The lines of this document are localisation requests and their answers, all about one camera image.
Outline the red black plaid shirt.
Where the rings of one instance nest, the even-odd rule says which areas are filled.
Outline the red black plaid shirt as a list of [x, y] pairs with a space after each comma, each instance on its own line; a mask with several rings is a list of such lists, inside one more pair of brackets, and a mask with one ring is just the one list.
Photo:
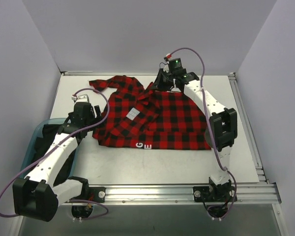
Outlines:
[[209, 150], [205, 115], [181, 92], [145, 88], [134, 77], [93, 80], [98, 91], [115, 89], [103, 115], [107, 119], [93, 132], [99, 145], [110, 148]]

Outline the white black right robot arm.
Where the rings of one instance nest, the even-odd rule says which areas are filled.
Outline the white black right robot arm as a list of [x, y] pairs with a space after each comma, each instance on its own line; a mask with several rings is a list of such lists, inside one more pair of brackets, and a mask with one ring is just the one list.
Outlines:
[[216, 170], [209, 177], [209, 197], [219, 201], [225, 195], [233, 196], [236, 181], [229, 171], [230, 154], [237, 138], [237, 112], [219, 103], [203, 86], [203, 77], [187, 73], [185, 69], [170, 73], [159, 69], [153, 89], [168, 91], [179, 89], [204, 113], [207, 122], [206, 142], [216, 159]]

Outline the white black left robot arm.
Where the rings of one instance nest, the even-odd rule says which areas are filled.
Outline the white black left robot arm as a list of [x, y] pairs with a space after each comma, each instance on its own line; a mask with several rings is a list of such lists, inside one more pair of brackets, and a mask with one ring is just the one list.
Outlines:
[[34, 140], [35, 165], [26, 176], [13, 182], [13, 201], [17, 215], [49, 222], [60, 205], [89, 198], [89, 182], [71, 174], [76, 149], [94, 124], [102, 119], [99, 106], [76, 102], [74, 110], [60, 122], [52, 119], [42, 125]]

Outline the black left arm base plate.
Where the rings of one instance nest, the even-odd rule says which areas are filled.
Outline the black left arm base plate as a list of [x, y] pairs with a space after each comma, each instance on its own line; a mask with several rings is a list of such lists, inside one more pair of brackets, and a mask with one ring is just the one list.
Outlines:
[[73, 197], [71, 200], [89, 200], [97, 203], [104, 203], [106, 196], [106, 187], [89, 187], [86, 193], [82, 193], [80, 196]]

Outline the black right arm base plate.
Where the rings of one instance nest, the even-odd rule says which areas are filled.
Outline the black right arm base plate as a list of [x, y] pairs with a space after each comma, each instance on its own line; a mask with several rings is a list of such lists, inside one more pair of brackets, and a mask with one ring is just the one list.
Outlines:
[[193, 198], [195, 202], [225, 203], [233, 199], [235, 187], [229, 189], [211, 189], [210, 186], [194, 186]]

